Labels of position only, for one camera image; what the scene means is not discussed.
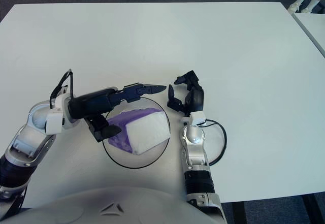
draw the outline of robotic hand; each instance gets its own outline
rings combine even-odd
[[[70,94],[62,86],[70,76]],[[109,112],[122,100],[133,102],[143,94],[158,93],[166,86],[135,83],[123,90],[115,87],[80,97],[73,95],[73,73],[68,70],[50,96],[49,101],[34,105],[27,123],[17,132],[0,158],[0,220],[16,214],[22,205],[22,193],[32,173],[55,141],[55,135],[75,127],[84,118],[95,139],[100,142],[119,133],[109,125],[102,113]]]

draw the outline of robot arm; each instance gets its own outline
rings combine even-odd
[[[62,129],[71,129],[79,119],[84,118],[99,142],[121,131],[119,127],[109,125],[102,113],[113,110],[122,100],[133,102],[145,93],[158,93],[166,88],[136,83],[123,90],[107,88],[74,98],[73,93],[67,93],[67,87],[62,86],[68,76],[72,76],[71,70],[60,80],[49,101],[31,108],[27,123],[17,132],[0,158],[0,220],[19,211],[23,202],[22,193],[31,175],[54,143],[55,135],[60,134]]]
[[[180,140],[183,146],[181,157],[187,201],[201,211],[215,218],[223,217],[225,220],[204,150],[205,134],[201,126],[206,125],[207,118],[203,112],[204,91],[198,80],[194,71],[177,77],[174,84],[186,84],[189,92],[185,97],[185,104],[182,104],[174,97],[173,87],[169,85],[168,106],[185,114],[182,119],[185,126],[180,131]]]

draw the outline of silver robot arm segment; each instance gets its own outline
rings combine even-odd
[[[64,91],[56,98],[55,108],[52,110],[49,101],[34,105],[28,113],[27,123],[19,129],[1,157],[0,220],[16,214],[19,210],[23,201],[21,194],[38,164],[54,143],[55,134],[52,132],[60,133],[62,128],[69,129],[78,123],[69,117],[67,111],[69,100],[70,95]]]
[[[186,126],[180,132],[180,140],[183,145],[181,154],[187,201],[220,221],[224,213],[219,196],[214,190],[209,161],[204,150],[205,134],[198,127],[205,124],[206,117],[203,111],[191,112],[190,117],[183,118],[183,122],[186,122]]]

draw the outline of circle drawn on table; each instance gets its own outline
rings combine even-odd
[[[121,112],[146,108],[154,108],[164,111],[170,132],[170,122],[166,111],[157,102],[146,97],[141,97],[140,100],[132,103],[128,103],[125,100],[122,101],[120,105],[115,106],[115,108],[107,114],[106,118],[114,117]],[[107,155],[111,158],[112,161],[125,168],[140,169],[153,164],[162,156],[168,146],[169,139],[170,138],[166,139],[165,141],[143,152],[140,155],[135,155],[121,150],[111,145],[107,139],[103,140],[102,143]]]

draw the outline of black circle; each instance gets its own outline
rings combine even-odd
[[[154,100],[152,100],[152,99],[149,99],[149,98],[146,98],[146,97],[141,97],[141,98],[144,98],[144,99],[151,100],[151,101],[155,102],[155,103],[156,103],[157,105],[159,105],[159,107],[164,111],[164,113],[165,113],[165,115],[166,115],[166,117],[167,117],[168,127],[169,127],[169,133],[170,133],[170,132],[171,132],[171,124],[170,124],[170,122],[169,122],[169,118],[168,118],[168,115],[167,115],[166,111],[165,111],[165,110],[161,107],[161,105],[158,104],[156,101],[154,101]],[[105,147],[104,141],[102,141],[102,143],[103,143],[103,147],[104,147],[104,149],[105,149],[106,154],[109,156],[109,158],[110,158],[113,162],[115,162],[116,164],[118,164],[118,165],[121,166],[121,167],[125,167],[125,168],[128,168],[128,169],[141,169],[141,168],[148,167],[148,166],[150,166],[151,164],[155,163],[155,162],[156,162],[156,161],[157,161],[157,160],[158,160],[158,159],[163,155],[164,151],[166,150],[166,148],[167,148],[167,146],[168,146],[168,144],[169,144],[169,140],[170,140],[170,137],[168,138],[167,144],[166,144],[164,150],[162,151],[162,153],[160,154],[160,156],[158,156],[158,158],[155,159],[153,162],[151,162],[151,163],[149,163],[149,164],[147,164],[147,165],[145,165],[145,166],[143,166],[143,167],[127,167],[127,166],[124,166],[124,165],[118,163],[116,160],[114,160],[114,159],[110,156],[109,152],[107,151],[107,149],[106,149],[106,147]]]

